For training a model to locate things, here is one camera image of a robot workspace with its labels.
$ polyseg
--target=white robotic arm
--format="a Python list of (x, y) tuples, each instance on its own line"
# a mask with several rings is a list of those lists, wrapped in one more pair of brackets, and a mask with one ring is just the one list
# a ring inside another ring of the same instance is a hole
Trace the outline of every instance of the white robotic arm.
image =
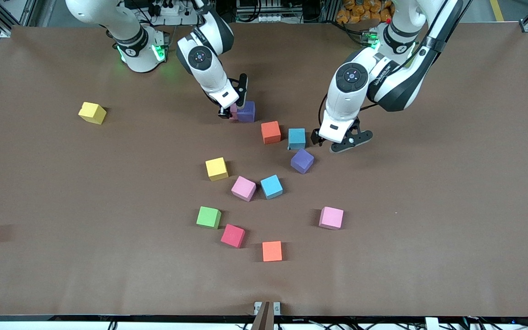
[(234, 80), (239, 86), (232, 86), (217, 56), (232, 48), (233, 32), (209, 2), (195, 0), (195, 4), (204, 23), (178, 40), (176, 56), (207, 96), (220, 106), (220, 117), (229, 118), (230, 106), (235, 103), (239, 109), (243, 107), (248, 77), (242, 74), (239, 81)]
[(121, 0), (66, 0), (78, 20), (98, 24), (111, 33), (121, 60), (135, 72), (148, 72), (166, 60), (164, 32), (142, 27), (136, 15), (117, 6)]
[[(417, 96), (431, 65), (444, 50), (461, 16), (462, 0), (398, 0), (390, 24), (377, 27), (379, 47), (351, 54), (331, 80), (321, 127), (312, 141), (334, 142), (332, 152), (343, 152), (368, 142), (373, 134), (360, 131), (358, 113), (364, 98), (386, 111), (406, 109)], [(429, 31), (411, 56), (425, 21)]]

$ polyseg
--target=table surface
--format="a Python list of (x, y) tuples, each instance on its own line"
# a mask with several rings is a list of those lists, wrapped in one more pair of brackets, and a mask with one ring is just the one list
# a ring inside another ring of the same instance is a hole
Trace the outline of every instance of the table surface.
[[(317, 127), (354, 44), (321, 25), (233, 25), (220, 58), (245, 72), (257, 123), (216, 116), (174, 52), (119, 61), (103, 29), (21, 27), (0, 42), (0, 314), (528, 315), (528, 34), (461, 24), (409, 109), (360, 115), (368, 144), (308, 146), (310, 173), (260, 123)], [(179, 29), (175, 38), (180, 38)], [(77, 115), (107, 111), (101, 126)], [(210, 182), (204, 162), (227, 161)], [(249, 203), (238, 175), (278, 175)], [(244, 247), (195, 225), (201, 205)], [(342, 230), (317, 227), (345, 209)], [(285, 261), (263, 263), (261, 242)]]

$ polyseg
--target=orange cube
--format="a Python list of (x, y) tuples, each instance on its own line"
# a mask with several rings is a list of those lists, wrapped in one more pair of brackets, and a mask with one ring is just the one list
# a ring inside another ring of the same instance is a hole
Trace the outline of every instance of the orange cube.
[(281, 242), (262, 242), (262, 257), (264, 261), (282, 261)]
[(278, 121), (262, 123), (262, 138), (264, 139), (264, 144), (281, 141), (281, 128), (278, 126)]

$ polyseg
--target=cube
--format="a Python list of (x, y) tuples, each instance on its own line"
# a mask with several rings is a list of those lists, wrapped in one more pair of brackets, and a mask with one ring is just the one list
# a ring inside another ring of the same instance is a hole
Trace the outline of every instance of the cube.
[(282, 195), (282, 185), (277, 175), (265, 178), (260, 181), (260, 185), (262, 186), (262, 191), (264, 191), (267, 200)]
[(281, 141), (281, 128), (278, 126), (278, 121), (262, 123), (261, 127), (264, 144), (271, 144)]
[(228, 224), (225, 226), (224, 235), (221, 237), (221, 241), (235, 248), (239, 248), (245, 234), (245, 230)]
[(265, 262), (282, 261), (281, 242), (262, 242), (262, 260)]
[(229, 177), (224, 157), (208, 160), (205, 165), (207, 167), (207, 175), (211, 181)]
[(251, 201), (255, 191), (256, 183), (251, 182), (243, 176), (237, 177), (235, 184), (233, 184), (233, 188), (231, 188), (232, 194), (245, 201)]
[(237, 121), (237, 105), (235, 105), (235, 103), (231, 104), (231, 106), (229, 107), (229, 112), (231, 113), (231, 117), (229, 117), (229, 120)]
[(101, 125), (107, 111), (103, 109), (99, 104), (83, 102), (82, 107), (79, 111), (79, 116), (85, 119), (89, 123)]
[(256, 121), (256, 103), (246, 101), (243, 109), (237, 109), (237, 120), (243, 123), (253, 123)]
[(211, 207), (201, 206), (199, 216), (197, 216), (197, 225), (205, 228), (217, 229), (220, 226), (221, 211)]
[(319, 219), (319, 227), (334, 230), (340, 229), (342, 219), (342, 209), (334, 209), (333, 207), (325, 206), (321, 210), (321, 219)]
[(300, 174), (304, 175), (311, 165), (313, 165), (313, 161), (315, 160), (315, 157), (313, 157), (312, 154), (306, 152), (304, 149), (299, 149), (299, 151), (293, 156), (291, 159), (291, 166), (295, 168), (295, 170), (299, 171)]
[(304, 129), (289, 129), (289, 150), (304, 149), (306, 144)]

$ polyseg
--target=blue cube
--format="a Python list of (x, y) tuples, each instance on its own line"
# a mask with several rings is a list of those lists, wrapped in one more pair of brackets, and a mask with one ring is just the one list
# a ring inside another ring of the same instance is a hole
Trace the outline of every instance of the blue cube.
[(291, 166), (295, 170), (299, 171), (300, 174), (304, 175), (308, 169), (313, 165), (315, 157), (312, 154), (306, 152), (304, 149), (300, 149), (293, 159), (291, 159)]
[(265, 178), (260, 181), (260, 185), (262, 186), (262, 190), (264, 191), (267, 200), (282, 195), (282, 185), (281, 181), (278, 180), (277, 175)]
[(243, 123), (253, 123), (256, 121), (256, 103), (254, 101), (246, 101), (243, 109), (237, 109), (237, 121)]
[(306, 143), (304, 129), (289, 129), (289, 150), (304, 149)]

